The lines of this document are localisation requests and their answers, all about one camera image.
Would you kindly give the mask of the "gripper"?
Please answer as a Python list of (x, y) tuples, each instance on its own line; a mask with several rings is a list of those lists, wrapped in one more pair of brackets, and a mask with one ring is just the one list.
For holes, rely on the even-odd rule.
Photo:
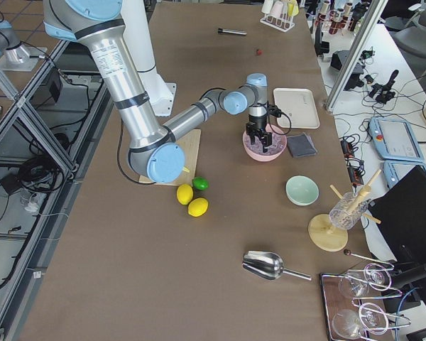
[(246, 133), (250, 138), (250, 144), (254, 145), (256, 138), (261, 140), (262, 152), (267, 153), (272, 145), (272, 133), (266, 131), (267, 109), (264, 106), (250, 107), (249, 121), (246, 123)]

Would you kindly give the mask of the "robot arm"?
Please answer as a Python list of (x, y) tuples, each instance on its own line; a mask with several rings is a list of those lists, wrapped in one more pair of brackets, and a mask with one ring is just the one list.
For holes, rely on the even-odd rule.
[(220, 110), (264, 116), (267, 79), (254, 73), (237, 90), (209, 90), (160, 124), (126, 45), (122, 6), (122, 1), (44, 1), (45, 30), (88, 48), (130, 134), (129, 166), (155, 183), (170, 183), (185, 166), (184, 151), (176, 141)]

